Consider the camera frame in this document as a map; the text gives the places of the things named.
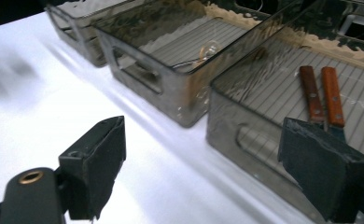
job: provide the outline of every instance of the brass grommet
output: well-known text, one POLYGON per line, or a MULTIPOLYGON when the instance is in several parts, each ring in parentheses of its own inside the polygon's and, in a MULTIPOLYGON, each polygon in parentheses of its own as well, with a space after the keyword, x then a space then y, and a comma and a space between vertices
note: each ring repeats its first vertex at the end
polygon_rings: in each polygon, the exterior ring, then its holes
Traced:
POLYGON ((31 171, 27 174, 22 175, 19 179, 19 183, 23 185, 32 184, 42 178, 42 176, 43 171, 31 171))

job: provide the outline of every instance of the plastic bin wall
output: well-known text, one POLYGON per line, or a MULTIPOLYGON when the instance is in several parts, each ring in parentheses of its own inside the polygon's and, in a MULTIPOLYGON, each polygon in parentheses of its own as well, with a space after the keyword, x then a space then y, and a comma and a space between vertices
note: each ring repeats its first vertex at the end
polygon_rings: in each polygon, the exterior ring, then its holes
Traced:
POLYGON ((42 1, 60 39, 97 67, 105 65, 106 59, 92 24, 148 2, 148 0, 42 1))
POLYGON ((301 8, 272 16, 232 1, 153 1, 95 24, 114 77, 183 127, 208 108, 209 82, 281 29, 301 8))
POLYGON ((315 222, 324 220, 277 159, 282 122, 308 120, 299 67, 314 68, 321 99, 320 70, 335 67, 347 143, 364 153, 364 40, 341 32, 361 12, 364 3, 318 1, 211 83, 207 141, 315 222))

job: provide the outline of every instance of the tool with wooden handles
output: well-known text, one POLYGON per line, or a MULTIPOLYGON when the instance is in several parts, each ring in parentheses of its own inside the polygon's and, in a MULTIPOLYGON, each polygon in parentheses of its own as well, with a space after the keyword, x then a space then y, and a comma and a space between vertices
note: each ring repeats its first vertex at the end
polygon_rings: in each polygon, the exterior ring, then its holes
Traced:
POLYGON ((321 100, 319 99, 318 87, 316 86, 313 67, 301 66, 300 77, 304 90, 304 96, 309 107, 309 120, 315 126, 324 129, 325 116, 321 100))
POLYGON ((312 123, 285 118, 278 160, 325 220, 364 214, 364 154, 312 123))
POLYGON ((328 132, 345 142, 343 107, 336 69, 323 67, 321 74, 328 109, 328 132))

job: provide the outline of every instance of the translucent container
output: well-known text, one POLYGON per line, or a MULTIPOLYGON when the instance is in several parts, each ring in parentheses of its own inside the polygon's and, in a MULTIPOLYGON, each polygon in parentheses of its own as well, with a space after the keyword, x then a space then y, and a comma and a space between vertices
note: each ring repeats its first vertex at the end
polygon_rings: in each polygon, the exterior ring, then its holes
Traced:
POLYGON ((229 0, 157 0, 95 27, 114 77, 190 127, 207 111, 210 80, 300 8, 281 1, 270 16, 229 0))
POLYGON ((306 216, 324 222, 278 162, 282 123, 285 117, 308 121, 299 67, 314 68, 321 99, 321 68, 335 67, 347 144, 364 153, 364 40, 349 30, 363 23, 354 17, 364 17, 364 3, 316 4, 211 82, 206 138, 306 216))
POLYGON ((106 64, 94 22, 116 15, 148 0, 41 0, 63 41, 97 67, 106 64))

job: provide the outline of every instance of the smoky gray plastic bin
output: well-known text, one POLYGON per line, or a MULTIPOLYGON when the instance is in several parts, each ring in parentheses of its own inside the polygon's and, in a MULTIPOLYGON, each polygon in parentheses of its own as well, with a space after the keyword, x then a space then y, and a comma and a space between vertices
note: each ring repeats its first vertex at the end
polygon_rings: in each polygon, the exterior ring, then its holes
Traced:
POLYGON ((148 0, 42 0, 45 10, 61 40, 93 65, 106 64, 98 36, 92 24, 114 16, 148 0))
POLYGON ((208 108, 209 82, 295 17, 233 1, 153 1, 95 23, 112 74, 183 127, 208 108))
POLYGON ((324 220, 277 159, 282 123, 308 120, 299 67, 314 68, 321 99, 320 70, 335 67, 347 143, 364 153, 364 40, 338 32, 359 11, 364 3, 317 1, 211 82, 208 143, 315 222, 324 220))

